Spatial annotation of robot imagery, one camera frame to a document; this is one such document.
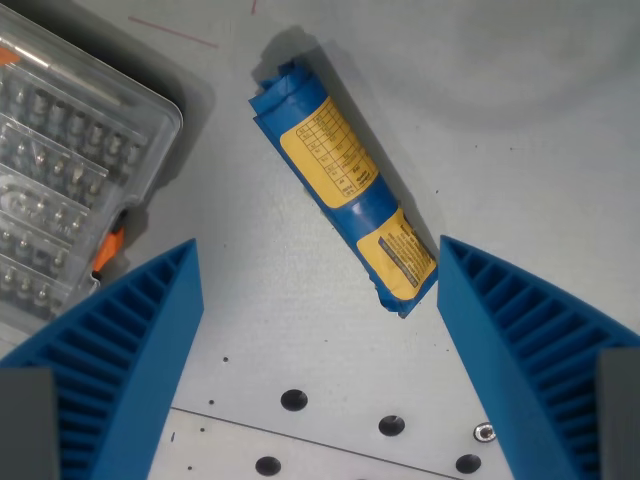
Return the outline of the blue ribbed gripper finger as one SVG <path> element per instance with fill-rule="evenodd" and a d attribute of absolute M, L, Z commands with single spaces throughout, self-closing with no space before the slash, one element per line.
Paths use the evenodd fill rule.
<path fill-rule="evenodd" d="M 516 479 L 599 479 L 596 361 L 639 336 L 559 287 L 440 239 L 437 307 Z"/>
<path fill-rule="evenodd" d="M 6 355 L 45 368 L 64 479 L 148 476 L 204 312 L 190 239 L 79 303 Z"/>

